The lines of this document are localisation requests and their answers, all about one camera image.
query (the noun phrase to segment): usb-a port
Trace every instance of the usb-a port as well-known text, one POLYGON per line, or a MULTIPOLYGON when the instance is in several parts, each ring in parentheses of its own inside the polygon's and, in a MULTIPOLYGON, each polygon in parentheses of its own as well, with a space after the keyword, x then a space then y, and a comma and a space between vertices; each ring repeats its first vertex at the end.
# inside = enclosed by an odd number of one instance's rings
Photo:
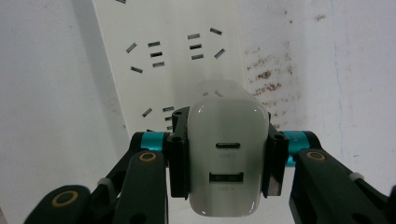
POLYGON ((212 174, 209 173, 209 183, 243 183, 244 173, 235 174, 212 174))

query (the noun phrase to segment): white wall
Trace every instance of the white wall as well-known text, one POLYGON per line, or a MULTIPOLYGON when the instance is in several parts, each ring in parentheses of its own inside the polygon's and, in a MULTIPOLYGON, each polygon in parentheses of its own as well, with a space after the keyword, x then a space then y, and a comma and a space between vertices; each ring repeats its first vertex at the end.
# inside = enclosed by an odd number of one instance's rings
MULTIPOLYGON (((396 3, 239 6, 250 91, 274 84, 256 94, 276 114, 274 124, 315 132, 338 160, 389 194, 396 184, 396 3)), ((0 207, 8 223, 22 223, 61 185, 94 188, 128 147, 123 125, 91 2, 1 1, 0 207)), ((171 223, 290 223, 291 178, 288 170, 284 196, 262 200, 250 217, 207 219, 179 209, 171 223)))

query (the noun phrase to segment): white power adapter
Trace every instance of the white power adapter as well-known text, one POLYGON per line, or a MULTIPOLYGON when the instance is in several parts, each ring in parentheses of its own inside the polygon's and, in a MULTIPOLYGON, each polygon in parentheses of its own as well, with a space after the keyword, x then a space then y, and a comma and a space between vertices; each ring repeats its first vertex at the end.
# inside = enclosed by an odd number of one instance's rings
POLYGON ((237 83, 210 81, 199 86, 190 109, 190 204, 207 217, 253 213, 262 192, 268 113, 237 83))

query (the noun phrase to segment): charger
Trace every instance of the charger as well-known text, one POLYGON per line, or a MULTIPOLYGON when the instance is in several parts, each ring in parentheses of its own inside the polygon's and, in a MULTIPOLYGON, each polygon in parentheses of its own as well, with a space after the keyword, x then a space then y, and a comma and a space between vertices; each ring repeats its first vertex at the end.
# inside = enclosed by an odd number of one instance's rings
POLYGON ((269 119, 232 81, 199 85, 190 109, 190 204, 207 217, 242 217, 259 205, 269 119))

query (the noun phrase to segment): white backdrop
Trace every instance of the white backdrop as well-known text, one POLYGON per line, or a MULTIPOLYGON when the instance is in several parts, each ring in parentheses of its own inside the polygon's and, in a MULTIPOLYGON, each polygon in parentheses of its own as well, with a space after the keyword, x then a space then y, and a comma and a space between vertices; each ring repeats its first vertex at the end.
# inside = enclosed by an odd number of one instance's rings
MULTIPOLYGON (((311 130, 375 188, 396 184, 396 3, 240 1, 249 90, 280 130, 311 130)), ((49 191, 93 189, 126 151, 92 3, 0 2, 0 207, 22 223, 49 191)), ((288 198, 244 218, 174 209, 171 223, 291 223, 288 198)))

